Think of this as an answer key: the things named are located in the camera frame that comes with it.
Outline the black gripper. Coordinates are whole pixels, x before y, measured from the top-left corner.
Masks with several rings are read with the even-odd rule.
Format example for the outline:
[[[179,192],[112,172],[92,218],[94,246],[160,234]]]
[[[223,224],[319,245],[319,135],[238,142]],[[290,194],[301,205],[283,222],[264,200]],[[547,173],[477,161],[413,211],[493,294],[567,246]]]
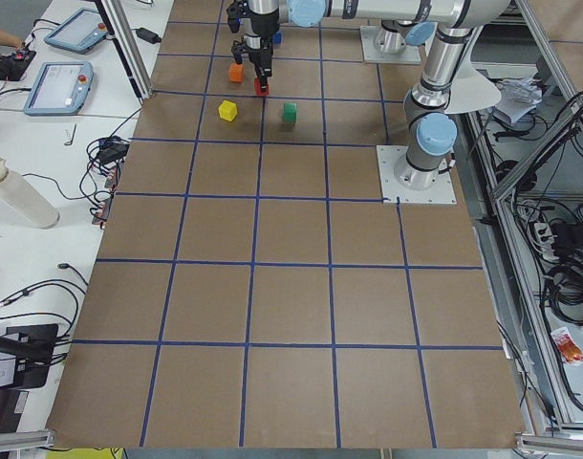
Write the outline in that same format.
[[[244,35],[244,41],[234,40],[231,45],[231,52],[237,65],[243,63],[243,55],[247,52],[247,48],[250,53],[253,53],[252,63],[256,77],[262,81],[268,81],[268,78],[272,75],[272,37],[261,37],[253,33],[246,33]]]

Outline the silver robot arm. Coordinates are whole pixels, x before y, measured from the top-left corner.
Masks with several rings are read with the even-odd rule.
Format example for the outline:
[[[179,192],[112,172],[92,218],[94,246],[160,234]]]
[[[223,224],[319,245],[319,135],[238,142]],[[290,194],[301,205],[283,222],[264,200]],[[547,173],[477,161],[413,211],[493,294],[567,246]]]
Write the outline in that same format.
[[[324,17],[392,20],[408,24],[405,41],[418,39],[429,26],[434,35],[421,78],[408,93],[404,111],[412,141],[403,166],[413,173],[439,170],[457,138],[457,127],[444,111],[450,87],[476,29],[497,18],[507,1],[289,1],[289,19],[310,27]]]
[[[255,93],[264,96],[269,92],[268,78],[272,76],[274,38],[282,24],[310,28],[334,14],[344,21],[378,18],[385,41],[399,41],[397,48],[385,46],[386,51],[395,54],[405,45],[420,46],[430,38],[436,30],[436,24],[429,20],[431,10],[430,1],[420,1],[416,11],[404,17],[391,12],[362,11],[357,1],[343,1],[339,5],[333,1],[233,1],[227,7],[227,24],[232,33],[246,26],[244,38],[232,43],[231,52],[237,64],[243,63],[244,56],[248,57],[256,74]]]

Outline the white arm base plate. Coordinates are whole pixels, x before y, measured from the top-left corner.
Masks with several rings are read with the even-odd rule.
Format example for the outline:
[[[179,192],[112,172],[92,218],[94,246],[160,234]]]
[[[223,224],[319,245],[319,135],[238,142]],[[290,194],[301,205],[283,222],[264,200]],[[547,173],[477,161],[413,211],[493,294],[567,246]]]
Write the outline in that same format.
[[[378,175],[384,204],[453,206],[457,204],[446,160],[434,171],[414,169],[405,145],[378,145]]]
[[[420,65],[417,46],[409,46],[399,33],[381,26],[361,26],[360,38],[363,61],[368,63]]]

